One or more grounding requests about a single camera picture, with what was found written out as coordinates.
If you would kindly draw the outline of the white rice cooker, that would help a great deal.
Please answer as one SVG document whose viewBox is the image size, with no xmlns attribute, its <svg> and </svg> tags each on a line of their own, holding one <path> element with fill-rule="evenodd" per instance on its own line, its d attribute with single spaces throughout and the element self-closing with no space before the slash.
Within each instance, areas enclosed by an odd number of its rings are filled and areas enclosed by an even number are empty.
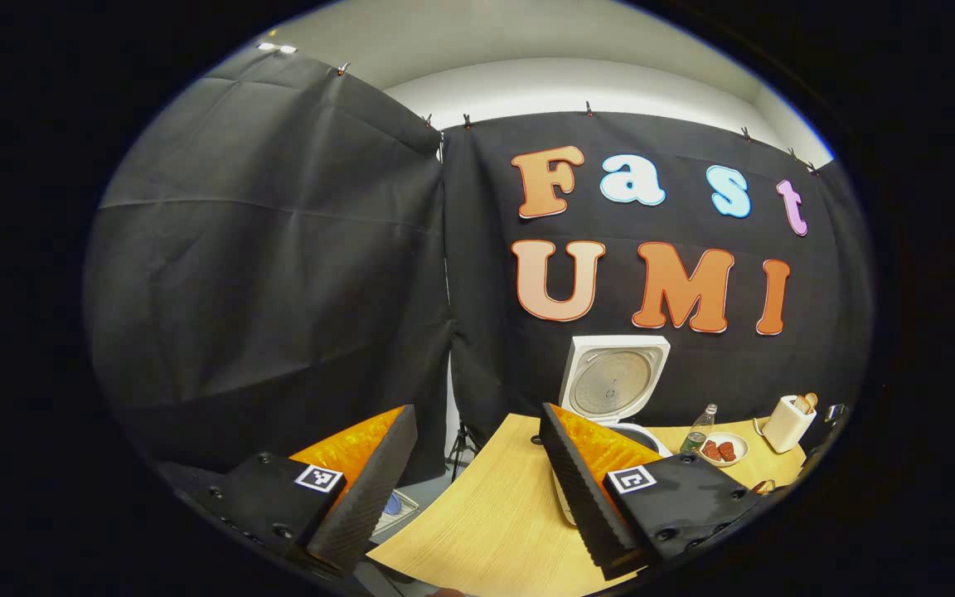
<svg viewBox="0 0 955 597">
<path fill-rule="evenodd" d="M 651 400 L 670 350 L 661 336 L 573 336 L 558 405 L 671 456 L 651 431 L 632 422 Z"/>
</svg>

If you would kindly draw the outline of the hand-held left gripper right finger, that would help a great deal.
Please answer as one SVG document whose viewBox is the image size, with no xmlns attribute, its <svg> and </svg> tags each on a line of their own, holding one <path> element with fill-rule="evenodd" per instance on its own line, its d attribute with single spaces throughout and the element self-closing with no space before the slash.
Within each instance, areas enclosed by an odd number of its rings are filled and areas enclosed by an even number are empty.
<svg viewBox="0 0 955 597">
<path fill-rule="evenodd" d="M 559 405 L 542 406 L 539 437 L 581 541 L 606 580 L 694 558 L 767 502 L 701 454 L 660 456 Z"/>
</svg>

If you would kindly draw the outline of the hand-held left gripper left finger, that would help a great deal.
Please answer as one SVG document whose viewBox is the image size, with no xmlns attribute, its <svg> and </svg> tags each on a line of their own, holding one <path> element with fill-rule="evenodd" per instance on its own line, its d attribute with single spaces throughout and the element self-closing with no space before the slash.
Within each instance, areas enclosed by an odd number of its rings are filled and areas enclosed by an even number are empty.
<svg viewBox="0 0 955 597">
<path fill-rule="evenodd" d="M 416 441 L 414 407 L 399 405 L 292 456 L 254 454 L 229 473 L 191 484 L 188 500 L 277 558 L 348 575 Z"/>
</svg>

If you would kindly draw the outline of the black tripod stand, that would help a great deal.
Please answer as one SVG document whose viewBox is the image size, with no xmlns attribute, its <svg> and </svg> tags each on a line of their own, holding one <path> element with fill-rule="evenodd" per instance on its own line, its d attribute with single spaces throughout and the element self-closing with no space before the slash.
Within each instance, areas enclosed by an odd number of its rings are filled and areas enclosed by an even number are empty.
<svg viewBox="0 0 955 597">
<path fill-rule="evenodd" d="M 466 468 L 466 466 L 470 464 L 471 460 L 467 461 L 465 458 L 466 454 L 470 453 L 473 457 L 477 457 L 481 450 L 482 445 L 478 442 L 477 438 L 475 438 L 473 431 L 467 427 L 462 419 L 459 420 L 454 442 L 450 449 L 448 449 L 448 456 L 444 458 L 446 469 L 451 473 L 448 483 L 455 483 L 459 473 L 461 473 L 461 469 Z"/>
</svg>

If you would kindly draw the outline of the white plate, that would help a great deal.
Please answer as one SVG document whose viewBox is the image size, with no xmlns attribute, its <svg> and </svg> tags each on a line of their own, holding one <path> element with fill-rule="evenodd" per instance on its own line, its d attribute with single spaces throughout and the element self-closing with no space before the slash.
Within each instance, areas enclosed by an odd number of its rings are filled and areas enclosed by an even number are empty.
<svg viewBox="0 0 955 597">
<path fill-rule="evenodd" d="M 737 434 L 732 434 L 732 432 L 712 432 L 712 434 L 709 435 L 708 439 L 712 439 L 712 441 L 716 442 L 717 444 L 727 442 L 727 441 L 732 442 L 735 446 L 735 452 L 738 454 L 738 458 L 734 462 L 730 462 L 730 464 L 728 464 L 728 462 L 721 464 L 720 462 L 712 462 L 709 459 L 707 459 L 702 453 L 702 450 L 697 451 L 698 456 L 700 456 L 702 460 L 709 462 L 709 464 L 717 466 L 717 468 L 727 468 L 727 466 L 733 466 L 735 464 L 739 464 L 739 462 L 742 461 L 743 458 L 745 458 L 748 454 L 748 443 L 746 439 L 744 439 L 743 437 L 739 437 L 739 435 Z"/>
</svg>

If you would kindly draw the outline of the black backdrop cloth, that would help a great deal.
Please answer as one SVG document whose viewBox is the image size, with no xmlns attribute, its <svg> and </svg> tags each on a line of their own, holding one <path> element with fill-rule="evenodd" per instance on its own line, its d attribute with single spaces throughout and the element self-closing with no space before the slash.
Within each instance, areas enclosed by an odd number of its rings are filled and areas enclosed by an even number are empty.
<svg viewBox="0 0 955 597">
<path fill-rule="evenodd" d="M 860 395 L 868 228 L 837 163 L 655 114 L 446 131 L 364 80 L 249 49 L 145 129 L 95 213 L 96 378 L 156 464 L 224 473 L 399 405 L 403 483 L 560 398 L 573 336 L 671 344 L 648 425 Z"/>
</svg>

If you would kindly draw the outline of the clear plastic bottle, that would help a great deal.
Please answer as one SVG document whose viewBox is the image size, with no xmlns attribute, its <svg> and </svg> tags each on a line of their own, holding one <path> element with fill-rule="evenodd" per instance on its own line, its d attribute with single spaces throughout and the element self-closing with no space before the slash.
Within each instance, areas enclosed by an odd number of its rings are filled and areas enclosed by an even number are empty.
<svg viewBox="0 0 955 597">
<path fill-rule="evenodd" d="M 701 451 L 712 434 L 715 422 L 715 415 L 719 410 L 717 404 L 709 404 L 705 411 L 697 417 L 692 427 L 687 431 L 685 439 L 682 441 L 679 453 L 692 453 L 692 451 Z"/>
</svg>

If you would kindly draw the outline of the white and blue floor object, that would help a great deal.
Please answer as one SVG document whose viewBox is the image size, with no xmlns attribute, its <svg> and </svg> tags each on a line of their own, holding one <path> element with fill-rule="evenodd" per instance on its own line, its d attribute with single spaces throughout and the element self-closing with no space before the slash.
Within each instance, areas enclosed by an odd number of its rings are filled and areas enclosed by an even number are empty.
<svg viewBox="0 0 955 597">
<path fill-rule="evenodd" d="M 421 506 L 419 503 L 410 499 L 409 496 L 402 494 L 401 491 L 394 490 L 390 492 L 390 497 L 388 497 L 386 506 L 382 514 L 380 514 L 371 536 L 379 536 L 379 534 L 386 533 L 390 531 L 390 529 L 405 524 L 405 522 L 414 514 L 417 514 L 420 509 Z"/>
</svg>

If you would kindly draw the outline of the white toaster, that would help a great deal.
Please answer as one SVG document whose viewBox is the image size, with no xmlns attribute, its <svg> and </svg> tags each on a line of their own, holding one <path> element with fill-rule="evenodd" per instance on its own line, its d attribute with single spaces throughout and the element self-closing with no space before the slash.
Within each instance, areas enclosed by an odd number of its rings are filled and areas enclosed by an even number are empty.
<svg viewBox="0 0 955 597">
<path fill-rule="evenodd" d="M 784 454 L 792 450 L 815 420 L 816 409 L 807 416 L 802 416 L 793 408 L 792 403 L 795 397 L 782 396 L 765 423 L 759 423 L 755 417 L 753 419 L 754 431 L 759 437 L 765 438 L 770 449 L 776 454 Z"/>
</svg>

